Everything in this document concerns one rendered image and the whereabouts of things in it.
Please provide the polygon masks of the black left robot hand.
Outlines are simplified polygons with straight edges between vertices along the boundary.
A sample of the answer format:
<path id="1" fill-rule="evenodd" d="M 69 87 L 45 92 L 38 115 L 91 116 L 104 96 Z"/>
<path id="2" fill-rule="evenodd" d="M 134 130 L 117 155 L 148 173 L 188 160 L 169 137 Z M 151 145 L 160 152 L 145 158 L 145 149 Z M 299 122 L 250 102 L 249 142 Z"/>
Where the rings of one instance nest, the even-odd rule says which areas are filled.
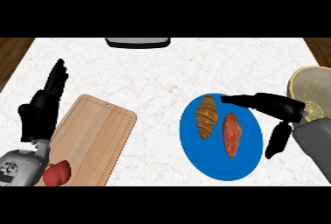
<path id="1" fill-rule="evenodd" d="M 45 88 L 36 92 L 32 102 L 18 107 L 23 142 L 52 138 L 58 125 L 60 101 L 69 80 L 67 70 L 66 61 L 60 59 L 48 76 Z"/>

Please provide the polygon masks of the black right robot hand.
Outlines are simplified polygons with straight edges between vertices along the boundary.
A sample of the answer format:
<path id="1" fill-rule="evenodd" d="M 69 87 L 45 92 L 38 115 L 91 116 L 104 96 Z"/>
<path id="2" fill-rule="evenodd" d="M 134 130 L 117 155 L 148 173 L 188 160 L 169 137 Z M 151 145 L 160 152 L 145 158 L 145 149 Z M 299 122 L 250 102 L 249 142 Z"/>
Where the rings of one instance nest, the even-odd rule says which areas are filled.
<path id="1" fill-rule="evenodd" d="M 268 93 L 224 96 L 222 103 L 231 103 L 240 107 L 256 109 L 259 112 L 281 120 L 274 128 L 265 151 L 265 157 L 271 159 L 286 149 L 293 132 L 290 123 L 299 123 L 302 121 L 306 104 L 286 96 Z"/>

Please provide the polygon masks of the orange sweet potato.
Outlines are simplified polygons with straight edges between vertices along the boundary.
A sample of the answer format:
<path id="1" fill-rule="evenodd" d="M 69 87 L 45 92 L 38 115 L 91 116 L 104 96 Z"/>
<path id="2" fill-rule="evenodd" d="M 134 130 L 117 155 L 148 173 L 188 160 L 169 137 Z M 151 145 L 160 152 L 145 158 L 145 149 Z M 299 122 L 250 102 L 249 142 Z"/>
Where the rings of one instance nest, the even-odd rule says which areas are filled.
<path id="1" fill-rule="evenodd" d="M 230 113 L 222 123 L 222 138 L 225 152 L 230 158 L 236 158 L 241 143 L 243 127 L 236 113 Z"/>

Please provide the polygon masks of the blue plate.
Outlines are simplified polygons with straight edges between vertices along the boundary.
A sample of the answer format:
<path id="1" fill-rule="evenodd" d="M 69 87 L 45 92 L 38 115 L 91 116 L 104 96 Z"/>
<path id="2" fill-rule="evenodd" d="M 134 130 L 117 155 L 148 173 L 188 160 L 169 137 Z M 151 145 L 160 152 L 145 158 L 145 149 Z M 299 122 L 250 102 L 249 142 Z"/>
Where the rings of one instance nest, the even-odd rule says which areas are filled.
<path id="1" fill-rule="evenodd" d="M 222 103 L 224 94 L 212 94 L 218 111 L 218 123 L 210 137 L 203 140 L 199 123 L 197 108 L 206 94 L 197 97 L 187 106 L 181 116 L 181 145 L 197 169 L 212 178 L 233 181 L 244 178 L 259 165 L 265 140 L 259 122 L 249 108 Z M 234 157 L 228 156 L 224 147 L 224 119 L 234 113 L 241 125 L 241 141 Z"/>

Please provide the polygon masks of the wooden cutting board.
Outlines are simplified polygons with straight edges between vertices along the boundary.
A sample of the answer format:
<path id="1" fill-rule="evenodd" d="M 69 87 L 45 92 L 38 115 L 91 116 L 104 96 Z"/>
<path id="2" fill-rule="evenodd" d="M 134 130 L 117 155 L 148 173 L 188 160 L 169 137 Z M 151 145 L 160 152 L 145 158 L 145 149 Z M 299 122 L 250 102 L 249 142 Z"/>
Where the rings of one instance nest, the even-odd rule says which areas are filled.
<path id="1" fill-rule="evenodd" d="M 83 94 L 57 126 L 49 163 L 67 160 L 67 186 L 104 186 L 138 121 L 123 107 Z"/>

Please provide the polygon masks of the brown croissant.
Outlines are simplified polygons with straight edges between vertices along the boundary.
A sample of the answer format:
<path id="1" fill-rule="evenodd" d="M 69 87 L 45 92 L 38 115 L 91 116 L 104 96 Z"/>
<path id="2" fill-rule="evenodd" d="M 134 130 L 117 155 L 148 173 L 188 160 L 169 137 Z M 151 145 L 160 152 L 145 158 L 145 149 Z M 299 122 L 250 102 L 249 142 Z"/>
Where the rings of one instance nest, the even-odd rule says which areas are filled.
<path id="1" fill-rule="evenodd" d="M 212 136 L 219 120 L 216 102 L 210 94 L 207 94 L 202 99 L 202 103 L 196 111 L 196 119 L 202 139 L 207 140 Z"/>

